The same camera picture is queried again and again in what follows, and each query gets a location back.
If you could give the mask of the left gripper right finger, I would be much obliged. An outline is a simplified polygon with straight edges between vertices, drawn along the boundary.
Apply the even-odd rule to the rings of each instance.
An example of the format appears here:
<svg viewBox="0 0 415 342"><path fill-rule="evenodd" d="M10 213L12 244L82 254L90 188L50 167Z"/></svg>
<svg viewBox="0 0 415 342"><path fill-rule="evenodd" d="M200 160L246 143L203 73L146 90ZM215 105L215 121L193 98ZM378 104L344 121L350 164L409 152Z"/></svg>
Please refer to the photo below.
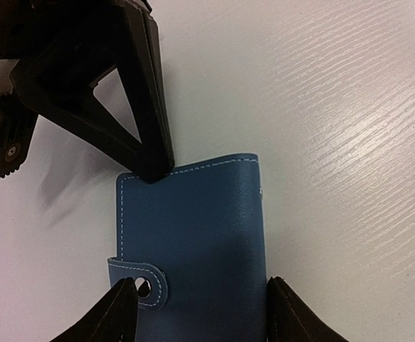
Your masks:
<svg viewBox="0 0 415 342"><path fill-rule="evenodd" d="M267 282L267 340L347 342L329 327L281 277Z"/></svg>

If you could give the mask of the blue leather card holder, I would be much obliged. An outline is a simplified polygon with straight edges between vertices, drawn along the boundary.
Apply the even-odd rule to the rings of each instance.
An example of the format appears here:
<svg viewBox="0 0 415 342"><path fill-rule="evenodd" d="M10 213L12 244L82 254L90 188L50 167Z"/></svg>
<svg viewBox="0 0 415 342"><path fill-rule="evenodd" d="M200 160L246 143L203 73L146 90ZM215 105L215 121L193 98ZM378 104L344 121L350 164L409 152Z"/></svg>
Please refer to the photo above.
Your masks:
<svg viewBox="0 0 415 342"><path fill-rule="evenodd" d="M259 158L239 153L147 184L116 180L110 282L145 279L138 341L265 341L267 271Z"/></svg>

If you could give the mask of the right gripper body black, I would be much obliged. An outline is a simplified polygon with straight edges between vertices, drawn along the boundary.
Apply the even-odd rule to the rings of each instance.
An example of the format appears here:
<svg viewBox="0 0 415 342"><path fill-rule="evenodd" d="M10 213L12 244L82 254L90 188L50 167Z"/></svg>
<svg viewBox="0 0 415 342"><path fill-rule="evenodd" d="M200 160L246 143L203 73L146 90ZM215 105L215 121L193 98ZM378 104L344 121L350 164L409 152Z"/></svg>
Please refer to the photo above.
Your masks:
<svg viewBox="0 0 415 342"><path fill-rule="evenodd" d="M61 36L77 34L117 58L113 21L121 22L121 13L117 1L0 1L0 60L38 55Z"/></svg>

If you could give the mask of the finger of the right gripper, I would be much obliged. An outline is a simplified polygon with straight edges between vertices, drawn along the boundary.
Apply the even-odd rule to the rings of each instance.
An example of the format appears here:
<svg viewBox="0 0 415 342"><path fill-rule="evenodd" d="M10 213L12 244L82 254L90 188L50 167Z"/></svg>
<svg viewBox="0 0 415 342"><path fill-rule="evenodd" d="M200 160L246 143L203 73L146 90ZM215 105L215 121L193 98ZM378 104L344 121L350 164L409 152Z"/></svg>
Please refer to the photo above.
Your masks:
<svg viewBox="0 0 415 342"><path fill-rule="evenodd" d="M174 167L158 25L146 1L67 1L11 72L19 100L145 182Z"/></svg>

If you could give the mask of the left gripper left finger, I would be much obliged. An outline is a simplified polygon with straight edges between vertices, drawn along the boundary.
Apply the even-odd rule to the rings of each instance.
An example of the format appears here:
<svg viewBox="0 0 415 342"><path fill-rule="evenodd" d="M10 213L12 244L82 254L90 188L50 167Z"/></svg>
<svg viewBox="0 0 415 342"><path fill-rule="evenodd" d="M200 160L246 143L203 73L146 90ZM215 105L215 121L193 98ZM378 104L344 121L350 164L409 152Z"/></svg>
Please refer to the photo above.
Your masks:
<svg viewBox="0 0 415 342"><path fill-rule="evenodd" d="M134 342L138 292L132 278L119 280L77 323L53 342Z"/></svg>

